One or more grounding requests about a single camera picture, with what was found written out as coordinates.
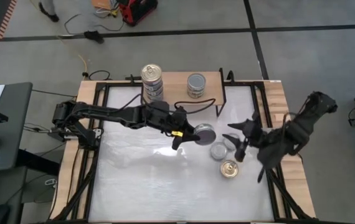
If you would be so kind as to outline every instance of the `cable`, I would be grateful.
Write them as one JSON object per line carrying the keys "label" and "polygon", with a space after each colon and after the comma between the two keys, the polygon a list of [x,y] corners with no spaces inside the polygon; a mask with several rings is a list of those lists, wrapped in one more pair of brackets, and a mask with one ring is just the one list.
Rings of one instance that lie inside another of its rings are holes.
{"label": "cable", "polygon": [[37,134],[47,134],[49,133],[49,131],[43,132],[43,131],[36,131],[36,130],[31,130],[28,128],[24,128],[25,131],[29,131],[29,132],[33,132],[33,133],[37,133]]}
{"label": "cable", "polygon": [[51,95],[67,96],[67,97],[72,97],[72,98],[76,97],[76,96],[72,96],[72,95],[66,95],[66,94],[61,94],[61,93],[53,93],[53,92],[42,91],[42,90],[32,90],[32,91],[36,91],[38,93],[51,94]]}
{"label": "cable", "polygon": [[[33,5],[33,7],[36,8],[36,10],[38,10],[38,12],[41,13],[41,11],[40,11],[40,10],[38,9],[38,7],[32,2],[32,0],[29,0],[29,2],[31,2],[31,4]],[[86,63],[86,60],[80,55],[80,53],[79,53],[77,50],[75,50],[75,49],[69,47],[69,46],[60,38],[59,35],[56,34],[55,36],[56,36],[56,38],[58,38],[58,39],[61,41],[61,43],[64,44],[64,46],[65,46],[66,48],[68,48],[70,51],[75,52],[75,53],[77,54],[77,56],[79,57],[79,59],[83,62],[83,66],[84,66],[84,68],[85,68],[85,73],[87,73],[87,72],[88,72],[88,65],[87,65],[87,63]]]}
{"label": "cable", "polygon": [[26,122],[25,124],[29,124],[29,125],[32,125],[32,126],[37,126],[37,127],[43,128],[44,130],[49,130],[48,128],[45,128],[45,127],[43,127],[41,125],[38,125],[38,124],[33,124],[33,123],[30,123],[30,122]]}
{"label": "cable", "polygon": [[38,202],[38,201],[37,201],[37,199],[38,199],[40,196],[44,195],[46,192],[48,192],[48,191],[49,191],[50,189],[52,189],[52,188],[53,188],[53,186],[47,187],[42,193],[40,193],[38,196],[36,196],[36,197],[34,198],[34,203],[49,203],[49,202],[52,202],[52,200],[46,201],[46,202]]}
{"label": "cable", "polygon": [[205,106],[205,107],[203,107],[203,108],[201,108],[201,109],[195,110],[195,111],[190,111],[190,112],[178,112],[178,111],[162,110],[162,109],[159,109],[159,108],[155,108],[155,107],[151,106],[143,97],[141,97],[141,99],[144,101],[144,103],[145,103],[146,106],[149,106],[149,107],[152,108],[152,109],[159,110],[159,111],[163,111],[163,112],[167,112],[167,113],[176,113],[176,114],[194,114],[194,113],[198,113],[198,112],[201,112],[201,111],[203,111],[203,110],[208,109],[208,108],[211,107],[211,106],[215,103],[215,101],[216,101],[215,98],[211,98],[211,99],[204,100],[204,101],[198,101],[198,102],[178,101],[178,102],[176,102],[176,103],[174,104],[175,107],[176,107],[176,105],[177,105],[178,103],[192,103],[192,104],[195,104],[195,103],[205,103],[205,102],[208,102],[208,101],[212,101],[209,105],[207,105],[207,106]]}
{"label": "cable", "polygon": [[52,209],[50,210],[49,216],[47,217],[48,220],[50,219],[50,216],[52,216],[52,213],[54,211],[54,205],[57,201],[57,192],[59,191],[60,170],[61,170],[61,166],[59,168],[59,175],[57,176],[57,183],[55,185],[55,194],[54,194],[54,201],[52,203]]}
{"label": "cable", "polygon": [[[51,149],[51,150],[49,150],[49,151],[44,152],[44,153],[41,154],[39,157],[43,157],[44,155],[46,155],[46,154],[48,154],[48,153],[50,153],[50,152],[52,152],[52,151],[54,151],[54,150],[60,148],[61,146],[65,145],[65,143],[63,143],[63,144],[61,144],[61,145],[59,145],[59,146],[57,146],[57,147],[54,147],[53,149]],[[31,159],[30,161],[26,162],[23,166],[28,165],[28,164],[29,164],[30,162],[32,162],[33,160],[35,160],[35,159]]]}
{"label": "cable", "polygon": [[71,171],[70,189],[68,190],[67,200],[70,200],[70,193],[71,193],[71,186],[72,186],[72,178],[73,178],[73,172],[74,172],[74,169],[75,169],[75,162],[77,161],[77,157],[78,157],[78,152],[79,152],[79,146],[78,146],[78,148],[77,148],[77,152],[75,153],[75,158],[73,159],[72,171]]}
{"label": "cable", "polygon": [[[111,11],[109,11],[109,10],[104,10],[104,11],[101,11],[101,10],[103,10],[103,9],[102,9],[102,8],[98,8],[98,9],[96,10],[96,13],[94,13],[94,15],[95,15],[96,17],[98,17],[98,18],[104,19],[104,18],[108,17],[108,16],[111,14]],[[104,12],[108,12],[107,15],[105,15],[105,16],[98,16],[98,15],[97,15],[97,14],[101,14],[101,13],[104,13]]]}
{"label": "cable", "polygon": [[215,98],[211,98],[211,99],[208,99],[208,100],[203,100],[203,101],[178,101],[176,102],[175,104],[173,104],[173,106],[175,107],[175,109],[178,108],[178,104],[179,103],[189,103],[189,104],[199,104],[199,103],[207,103],[209,101],[212,101],[212,104],[215,103],[216,99]]}
{"label": "cable", "polygon": [[350,112],[348,113],[348,121],[354,121],[354,119],[351,118],[351,113],[355,110],[355,108],[351,109]]}
{"label": "cable", "polygon": [[111,76],[111,73],[109,72],[109,71],[106,71],[106,70],[97,70],[97,71],[95,71],[95,72],[92,72],[89,76],[88,76],[88,79],[89,80],[92,80],[92,75],[94,75],[94,74],[96,74],[96,73],[99,73],[99,72],[105,72],[105,73],[107,73],[108,75],[107,75],[107,77],[105,78],[105,79],[102,79],[102,80],[112,80],[112,78],[110,78],[110,76]]}
{"label": "cable", "polygon": [[303,158],[302,158],[301,154],[297,153],[296,155],[298,155],[298,157],[301,159],[301,162],[303,164]]}
{"label": "cable", "polygon": [[9,203],[10,199],[12,199],[18,192],[20,192],[20,190],[22,190],[27,184],[29,184],[29,183],[31,183],[32,181],[37,180],[37,179],[39,179],[39,178],[41,178],[41,177],[43,177],[43,176],[46,176],[46,175],[48,175],[48,174],[43,174],[43,175],[37,176],[37,177],[33,178],[32,180],[30,180],[30,181],[24,183],[24,184],[22,185],[22,187],[20,187],[20,189],[18,189],[14,194],[12,194],[12,195],[9,197],[9,199],[6,201],[5,204]]}
{"label": "cable", "polygon": [[[72,16],[70,19],[68,19],[66,22],[64,22],[64,29],[65,29],[65,31],[67,31],[68,34],[70,34],[70,35],[79,35],[79,34],[82,34],[82,33],[71,33],[71,32],[68,30],[68,28],[67,28],[67,24],[68,24],[72,19],[74,19],[74,18],[76,18],[76,17],[78,17],[78,16],[80,16],[80,15],[81,15],[81,14],[76,14],[76,15]],[[111,32],[118,32],[118,31],[120,31],[120,30],[122,29],[122,27],[123,27],[124,24],[125,24],[125,22],[122,21],[122,24],[121,24],[120,28],[118,28],[118,29],[116,29],[116,30],[109,29],[109,28],[107,28],[107,27],[105,27],[105,26],[103,26],[103,25],[101,25],[101,24],[97,24],[96,26],[102,27],[102,28],[104,28],[105,30],[108,30],[108,31],[111,31]]]}

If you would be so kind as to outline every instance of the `yellow tag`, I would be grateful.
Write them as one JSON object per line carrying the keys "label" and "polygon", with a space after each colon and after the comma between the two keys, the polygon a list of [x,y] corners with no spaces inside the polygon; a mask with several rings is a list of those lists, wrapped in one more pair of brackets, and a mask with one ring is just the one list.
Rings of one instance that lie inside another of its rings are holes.
{"label": "yellow tag", "polygon": [[183,137],[183,133],[180,132],[180,131],[172,131],[172,135],[173,135],[173,136]]}

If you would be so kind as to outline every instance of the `shoe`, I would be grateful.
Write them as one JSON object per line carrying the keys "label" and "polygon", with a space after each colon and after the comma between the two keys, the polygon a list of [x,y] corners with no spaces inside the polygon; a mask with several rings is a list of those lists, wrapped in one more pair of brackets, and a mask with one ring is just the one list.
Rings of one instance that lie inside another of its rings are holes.
{"label": "shoe", "polygon": [[83,33],[86,39],[94,40],[95,42],[102,44],[104,43],[103,37],[97,31],[86,31]]}
{"label": "shoe", "polygon": [[56,14],[49,15],[49,13],[47,13],[46,10],[43,8],[43,5],[41,2],[39,3],[39,9],[40,9],[41,13],[45,14],[52,22],[58,22],[60,20]]}

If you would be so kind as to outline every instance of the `table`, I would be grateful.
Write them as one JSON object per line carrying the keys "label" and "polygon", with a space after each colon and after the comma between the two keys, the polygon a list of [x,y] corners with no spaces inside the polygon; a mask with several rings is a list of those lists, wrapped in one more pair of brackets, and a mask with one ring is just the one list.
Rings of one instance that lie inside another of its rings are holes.
{"label": "table", "polygon": [[[129,85],[129,81],[107,81],[109,83],[123,83]],[[283,85],[281,81],[263,81],[263,80],[236,80],[236,82],[263,82],[268,101],[268,108],[274,128],[282,125],[283,116],[288,111],[288,106],[285,99]],[[82,101],[88,104],[93,104],[95,97],[96,81],[82,81],[78,91],[77,101]],[[260,91],[257,90],[258,104],[260,111],[263,111],[262,97]],[[99,97],[98,104],[101,105],[103,97]],[[261,120],[263,125],[266,125],[265,113],[261,113]],[[80,121],[84,126],[88,126],[89,120],[83,119]],[[89,152],[89,159],[87,166],[84,167],[86,172],[92,162],[93,152]],[[71,140],[67,143],[64,152],[64,158],[61,164],[59,173],[59,185],[57,189],[57,198],[54,198],[54,209],[51,218],[56,217],[61,210],[65,207],[73,193],[76,191],[78,177],[82,165],[83,150],[78,149],[77,140]],[[305,172],[301,159],[296,156],[286,156],[282,160],[282,170],[285,179],[286,188],[291,193],[291,196],[296,200],[298,205],[310,216],[315,216],[313,204],[311,201],[308,184],[306,182]],[[280,217],[285,217],[283,201],[281,196],[277,193],[277,202]],[[77,218],[84,218],[85,203],[87,199],[87,189],[83,192],[80,203],[77,209]]]}
{"label": "table", "polygon": [[0,123],[0,170],[27,166],[57,176],[59,164],[19,149],[32,83],[6,85],[0,97],[0,113],[9,118]]}

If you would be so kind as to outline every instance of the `can label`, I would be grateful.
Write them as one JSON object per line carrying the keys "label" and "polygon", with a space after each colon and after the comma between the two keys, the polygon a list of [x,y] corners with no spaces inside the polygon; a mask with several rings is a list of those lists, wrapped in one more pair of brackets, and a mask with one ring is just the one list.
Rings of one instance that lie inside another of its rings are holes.
{"label": "can label", "polygon": [[201,92],[194,92],[194,91],[191,91],[189,89],[187,89],[187,94],[191,97],[191,98],[200,98],[203,96],[204,94],[204,90],[202,90]]}
{"label": "can label", "polygon": [[164,98],[164,92],[161,92],[161,94],[159,94],[158,96],[150,96],[150,95],[147,96],[151,101],[162,101]]}
{"label": "can label", "polygon": [[163,81],[163,79],[162,78],[160,78],[160,79],[158,79],[158,80],[156,80],[156,81],[153,81],[153,82],[149,82],[149,81],[145,81],[145,80],[141,80],[145,85],[147,85],[147,86],[156,86],[156,85],[158,85],[159,83],[161,83],[162,81]]}
{"label": "can label", "polygon": [[159,90],[160,88],[162,88],[162,86],[163,86],[163,81],[160,80],[160,82],[158,82],[156,85],[152,85],[152,86],[149,86],[149,85],[147,85],[147,84],[143,84],[143,85],[144,85],[144,87],[145,87],[147,90],[149,90],[149,91],[157,91],[157,90]]}
{"label": "can label", "polygon": [[147,93],[147,95],[149,95],[149,96],[158,96],[158,95],[160,95],[163,91],[164,91],[164,88],[161,86],[161,88],[158,89],[158,90],[156,90],[156,91],[149,91],[149,90],[146,90],[146,93]]}

